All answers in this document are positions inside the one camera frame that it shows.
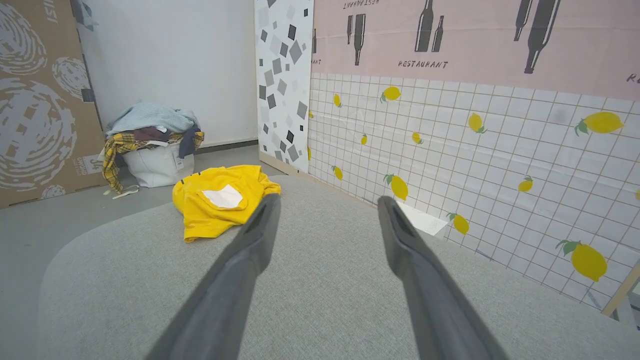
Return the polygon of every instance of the dark blue cloth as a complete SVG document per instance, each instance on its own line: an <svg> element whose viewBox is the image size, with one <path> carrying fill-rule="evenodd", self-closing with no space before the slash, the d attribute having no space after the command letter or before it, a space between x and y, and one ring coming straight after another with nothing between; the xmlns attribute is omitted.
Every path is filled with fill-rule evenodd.
<svg viewBox="0 0 640 360"><path fill-rule="evenodd" d="M193 143L193 139L196 137L196 132L198 131L200 131L200 128L194 126L182 134L182 141L180 142L180 149L178 150L178 157L180 159L184 159L185 156L196 152L196 144Z"/></svg>

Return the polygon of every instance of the cardboard box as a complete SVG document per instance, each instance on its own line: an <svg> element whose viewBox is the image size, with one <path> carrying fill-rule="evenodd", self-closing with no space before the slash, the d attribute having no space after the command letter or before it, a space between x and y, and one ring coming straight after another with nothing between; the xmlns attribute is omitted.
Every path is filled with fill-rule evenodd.
<svg viewBox="0 0 640 360"><path fill-rule="evenodd" d="M0 3L0 208L106 184L69 0Z"/></svg>

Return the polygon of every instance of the price tag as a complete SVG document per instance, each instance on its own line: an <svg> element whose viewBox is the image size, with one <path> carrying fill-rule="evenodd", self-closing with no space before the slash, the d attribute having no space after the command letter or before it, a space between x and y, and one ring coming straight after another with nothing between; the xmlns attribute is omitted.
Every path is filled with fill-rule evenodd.
<svg viewBox="0 0 640 360"><path fill-rule="evenodd" d="M178 148L174 149L172 153L173 153L173 161L175 162L175 168L178 170L184 168L184 159L180 159L178 157L179 149Z"/></svg>

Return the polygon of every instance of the yellow garment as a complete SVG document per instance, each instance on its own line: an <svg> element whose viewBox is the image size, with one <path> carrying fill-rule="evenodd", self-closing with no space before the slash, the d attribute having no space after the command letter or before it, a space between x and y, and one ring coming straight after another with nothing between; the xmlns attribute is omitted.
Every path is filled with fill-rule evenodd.
<svg viewBox="0 0 640 360"><path fill-rule="evenodd" d="M229 185L242 195L234 208L215 205L207 191L219 192ZM173 187L173 203L184 215L184 242L217 238L228 228L249 220L263 196L280 193L280 185L269 181L257 165L208 168L185 177Z"/></svg>

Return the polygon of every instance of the geometric pattern panel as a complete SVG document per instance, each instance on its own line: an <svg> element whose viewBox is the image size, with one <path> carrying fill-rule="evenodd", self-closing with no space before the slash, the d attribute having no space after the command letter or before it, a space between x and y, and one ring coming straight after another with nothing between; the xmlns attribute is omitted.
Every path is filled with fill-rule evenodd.
<svg viewBox="0 0 640 360"><path fill-rule="evenodd" d="M313 8L309 0L255 3L259 149L305 173Z"/></svg>

